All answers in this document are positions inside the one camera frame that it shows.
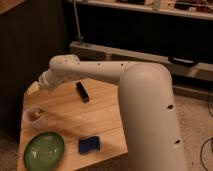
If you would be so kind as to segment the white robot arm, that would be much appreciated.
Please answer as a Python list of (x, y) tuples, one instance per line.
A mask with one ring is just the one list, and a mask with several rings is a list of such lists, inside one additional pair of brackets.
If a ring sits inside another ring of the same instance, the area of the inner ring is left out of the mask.
[(118, 104), (134, 171), (188, 171), (176, 114), (172, 78), (159, 64), (134, 61), (82, 61), (57, 55), (28, 88), (52, 91), (90, 78), (118, 87)]

